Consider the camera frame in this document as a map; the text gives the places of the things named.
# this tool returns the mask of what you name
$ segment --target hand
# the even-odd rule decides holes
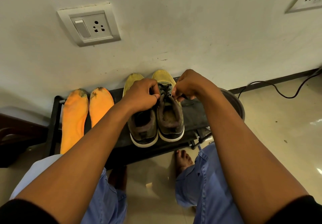
[[[158,83],[155,79],[144,78],[133,83],[121,101],[131,107],[133,114],[152,108],[160,98]]]
[[[199,98],[203,91],[208,87],[217,88],[210,80],[204,78],[194,70],[186,70],[172,89],[172,96],[179,102],[184,100],[181,96],[182,94],[190,99],[194,99],[195,97]]]

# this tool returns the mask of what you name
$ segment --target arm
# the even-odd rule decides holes
[[[154,95],[149,95],[150,87]],[[123,126],[132,114],[151,108],[158,93],[156,80],[136,81],[120,102],[16,198],[41,207],[59,223],[79,223]]]
[[[307,191],[258,140],[220,89],[187,70],[173,96],[196,96],[203,104],[231,194],[246,223],[264,223]]]

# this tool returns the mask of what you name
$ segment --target black wire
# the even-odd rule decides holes
[[[310,76],[310,77],[306,78],[306,79],[302,82],[302,84],[300,85],[300,87],[298,88],[298,90],[296,91],[296,94],[295,94],[294,96],[292,96],[292,97],[284,96],[282,93],[280,93],[280,91],[277,89],[277,87],[276,87],[273,83],[270,83],[270,82],[268,82],[268,81],[264,81],[264,80],[260,80],[260,81],[253,81],[253,82],[249,83],[246,87],[244,87],[244,88],[242,89],[242,91],[239,93],[238,98],[240,97],[240,95],[242,94],[242,92],[243,92],[243,91],[244,91],[244,90],[245,90],[249,85],[254,84],[254,83],[257,83],[257,82],[265,82],[265,83],[268,83],[268,84],[272,85],[273,87],[275,87],[276,91],[277,91],[281,96],[283,96],[283,97],[285,97],[285,98],[288,98],[288,99],[295,98],[295,97],[299,94],[300,89],[302,88],[302,86],[303,86],[303,85],[304,85],[304,84],[305,84],[309,79],[311,79],[311,78],[313,78],[313,77],[316,77],[316,76],[318,76],[319,74],[320,74],[320,73],[315,74],[315,75],[312,75],[312,76]]]

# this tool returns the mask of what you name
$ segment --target bare foot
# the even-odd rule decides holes
[[[126,183],[127,183],[127,166],[115,168],[111,171],[109,176],[109,184],[115,187],[115,189],[120,189],[125,192]]]
[[[185,169],[193,165],[191,157],[185,150],[177,150],[175,152],[175,173],[176,177],[180,175]]]

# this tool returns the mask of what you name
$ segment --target tiled floor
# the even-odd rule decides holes
[[[303,80],[277,86],[292,96]],[[281,97],[273,87],[245,92],[240,99],[246,124],[322,204],[322,77],[308,81],[295,99]],[[32,162],[41,157],[42,147],[26,151],[10,168],[0,169],[0,204],[9,198]],[[187,150],[193,159],[198,154],[198,149]],[[129,165],[125,223],[192,223],[194,211],[175,201],[174,181],[172,153]]]

